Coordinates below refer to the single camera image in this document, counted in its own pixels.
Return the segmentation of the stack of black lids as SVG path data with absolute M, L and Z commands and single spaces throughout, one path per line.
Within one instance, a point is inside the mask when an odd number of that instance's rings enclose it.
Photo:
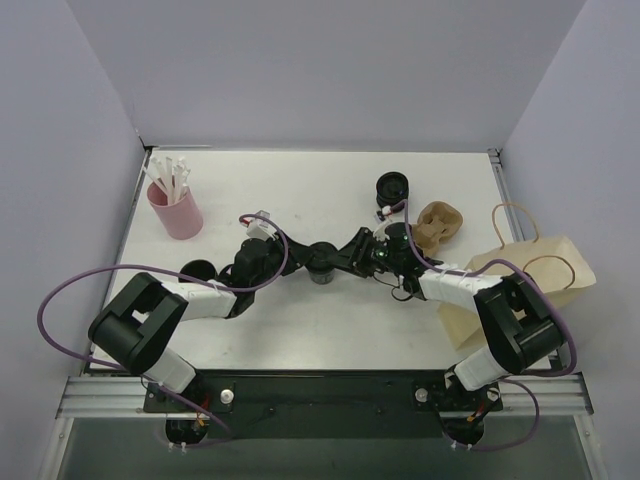
M 380 207 L 394 206 L 409 197 L 409 180 L 400 172 L 384 173 L 376 182 L 376 203 Z

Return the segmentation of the black coffee cup lid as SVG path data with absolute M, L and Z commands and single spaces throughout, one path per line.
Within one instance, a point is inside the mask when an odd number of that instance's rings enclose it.
M 312 272 L 325 272 L 333 269 L 332 258 L 338 249 L 329 242 L 316 242 L 310 246 L 311 257 L 306 268 Z

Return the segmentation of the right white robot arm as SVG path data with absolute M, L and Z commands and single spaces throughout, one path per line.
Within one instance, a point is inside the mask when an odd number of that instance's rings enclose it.
M 478 316 L 486 345 L 444 373 L 446 401 L 464 408 L 479 389 L 533 364 L 568 342 L 526 274 L 476 274 L 436 263 L 418 251 L 410 228 L 393 222 L 376 236 L 361 228 L 329 256 L 332 267 L 362 278 L 390 273 L 412 298 L 460 307 Z

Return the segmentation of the grey paper coffee cup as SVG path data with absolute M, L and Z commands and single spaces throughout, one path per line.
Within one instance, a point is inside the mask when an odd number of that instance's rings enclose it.
M 334 269 L 324 269 L 324 270 L 308 270 L 310 279 L 317 285 L 327 285 L 331 283 L 335 276 Z

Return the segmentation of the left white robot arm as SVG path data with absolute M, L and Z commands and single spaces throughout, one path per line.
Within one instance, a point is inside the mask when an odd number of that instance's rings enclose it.
M 203 386 L 195 367 L 168 347 L 178 324 L 241 315 L 254 303 L 258 286 L 293 273 L 312 256 L 309 246 L 291 239 L 249 239 L 219 274 L 183 268 L 184 275 L 202 283 L 162 282 L 138 273 L 94 319 L 89 339 L 129 373 L 167 388 L 168 400 L 179 410 L 193 410 L 202 401 Z

